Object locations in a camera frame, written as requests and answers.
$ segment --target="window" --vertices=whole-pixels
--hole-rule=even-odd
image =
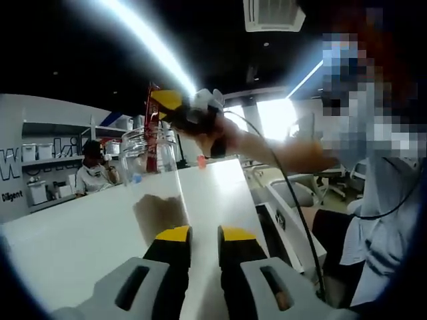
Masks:
[[[260,101],[257,107],[265,138],[283,141],[290,129],[292,133],[298,130],[295,109],[289,99]]]
[[[234,107],[228,107],[224,108],[225,111],[231,111],[235,114],[239,115],[240,117],[245,117],[245,114],[243,112],[243,108],[241,105],[236,105]],[[231,121],[233,121],[241,130],[248,131],[248,124],[241,118],[239,118],[237,115],[234,115],[233,113],[224,113],[224,116]]]

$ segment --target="glass jar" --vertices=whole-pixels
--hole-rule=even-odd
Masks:
[[[163,131],[157,135],[149,149],[143,129],[130,131],[122,137],[120,153],[123,182],[147,245],[166,229],[188,225],[175,143]]]

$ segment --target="cable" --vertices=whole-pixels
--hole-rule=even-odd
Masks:
[[[238,115],[237,113],[234,113],[232,111],[225,111],[224,113],[233,113],[234,115],[237,115],[240,119],[244,120],[257,134],[260,138],[262,138],[264,140],[264,142],[266,142],[266,145],[268,145],[266,139],[263,137],[263,135],[254,127],[254,125],[252,125],[248,120],[246,120],[244,117],[242,117],[241,115]],[[312,251],[312,255],[314,258],[314,265],[316,267],[316,274],[318,276],[318,281],[319,281],[319,287],[320,287],[320,299],[322,299],[323,301],[326,301],[326,292],[325,292],[325,285],[323,282],[323,277],[322,277],[322,269],[320,268],[320,262],[318,259],[318,255],[316,253],[316,248],[314,247],[314,242],[312,239],[312,234],[310,233],[310,230],[308,229],[307,226],[307,222],[304,219],[304,215],[302,214],[302,210],[301,210],[301,206],[300,203],[298,202],[298,199],[296,197],[296,194],[294,192],[294,188],[292,187],[292,184],[289,181],[288,176],[286,175],[284,169],[282,168],[281,163],[279,162],[278,158],[276,157],[276,154],[274,153],[273,149],[269,146],[268,149],[271,151],[274,161],[276,162],[276,164],[278,165],[278,169],[282,172],[282,175],[285,178],[286,184],[288,185],[289,191],[291,193],[292,198],[295,201],[295,205],[298,211],[298,214],[301,218],[302,221],[302,225],[304,226],[304,231],[307,234],[307,239],[308,239],[308,243],[310,244],[310,249]]]
[[[383,158],[383,159],[385,161],[387,161],[389,164],[391,164],[391,166],[393,166],[393,168],[395,168],[395,170],[397,170],[397,172],[401,173],[400,170],[397,168],[397,166],[395,164],[393,164],[390,160],[388,160],[387,158]],[[367,216],[367,217],[362,217],[360,215],[353,215],[353,216],[355,216],[356,218],[359,218],[361,220],[377,220],[377,219],[380,219],[380,218],[386,217],[387,215],[392,214],[393,212],[398,210],[406,202],[406,200],[408,200],[409,197],[412,195],[412,193],[414,192],[414,190],[418,186],[419,182],[421,181],[421,176],[422,176],[423,170],[424,170],[424,168],[421,168],[420,175],[418,176],[417,180],[415,181],[414,186],[409,190],[409,192],[401,200],[401,202],[399,202],[399,204],[397,206],[395,206],[395,208],[393,208],[393,209],[389,210],[388,212],[383,213],[381,215],[373,215],[373,216]]]

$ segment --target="black ceiling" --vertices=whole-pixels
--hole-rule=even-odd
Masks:
[[[143,109],[150,80],[177,85],[136,36],[97,9],[97,1],[2,2],[13,6],[1,4],[0,10],[2,93],[134,115]],[[299,33],[247,33],[242,0],[128,3],[154,26],[197,89],[292,87],[322,56],[325,5],[301,4],[307,17]],[[294,97],[311,97],[320,79],[316,73]]]

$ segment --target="person wearing cap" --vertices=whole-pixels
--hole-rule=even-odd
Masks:
[[[77,198],[113,187],[119,182],[115,167],[104,159],[102,145],[90,140],[83,146],[83,166],[75,178]]]

